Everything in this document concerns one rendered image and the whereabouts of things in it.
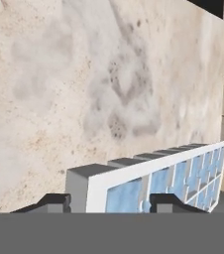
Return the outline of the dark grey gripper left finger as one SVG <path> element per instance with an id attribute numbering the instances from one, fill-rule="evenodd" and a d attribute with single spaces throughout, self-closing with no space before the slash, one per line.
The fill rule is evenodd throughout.
<path id="1" fill-rule="evenodd" d="M 71 213 L 69 193 L 47 193 L 37 203 L 14 210 L 14 213 Z"/>

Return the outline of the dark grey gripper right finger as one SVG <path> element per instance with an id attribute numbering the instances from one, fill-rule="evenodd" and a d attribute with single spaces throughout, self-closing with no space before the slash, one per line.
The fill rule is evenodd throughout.
<path id="1" fill-rule="evenodd" d="M 173 193 L 152 193 L 150 213 L 204 213 L 204 210 L 185 204 Z"/>

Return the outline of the white ice cube tray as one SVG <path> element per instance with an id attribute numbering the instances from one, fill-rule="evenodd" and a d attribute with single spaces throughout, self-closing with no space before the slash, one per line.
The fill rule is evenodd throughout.
<path id="1" fill-rule="evenodd" d="M 73 212 L 147 212 L 153 193 L 210 212 L 219 201 L 224 141 L 180 147 L 66 171 Z"/>

